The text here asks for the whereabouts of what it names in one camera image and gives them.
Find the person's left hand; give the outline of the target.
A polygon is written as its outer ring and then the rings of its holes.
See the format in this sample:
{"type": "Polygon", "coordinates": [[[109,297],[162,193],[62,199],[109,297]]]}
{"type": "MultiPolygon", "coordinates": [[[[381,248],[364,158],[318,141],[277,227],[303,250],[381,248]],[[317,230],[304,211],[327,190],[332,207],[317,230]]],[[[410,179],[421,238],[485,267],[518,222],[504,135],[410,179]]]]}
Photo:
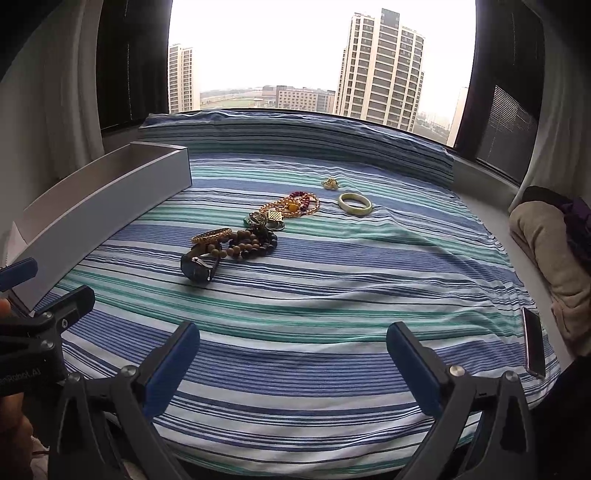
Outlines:
{"type": "Polygon", "coordinates": [[[31,479],[33,427],[22,410],[23,393],[1,398],[1,478],[31,479]]]}

